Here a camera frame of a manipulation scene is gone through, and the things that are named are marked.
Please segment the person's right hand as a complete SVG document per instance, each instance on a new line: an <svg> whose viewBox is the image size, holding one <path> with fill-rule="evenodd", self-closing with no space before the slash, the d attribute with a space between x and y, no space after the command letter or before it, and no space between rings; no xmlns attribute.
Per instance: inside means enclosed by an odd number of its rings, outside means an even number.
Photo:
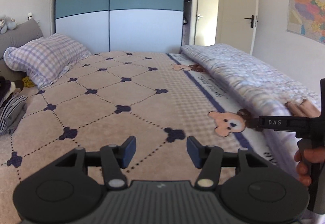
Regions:
<svg viewBox="0 0 325 224"><path fill-rule="evenodd" d="M299 181L308 187L312 183L312 180L309 176L309 166L303 161L303 159L314 164L324 163L325 148L318 147L315 149L305 149L303 154L298 150L294 156L294 160L297 162L296 172L299 175Z"/></svg>

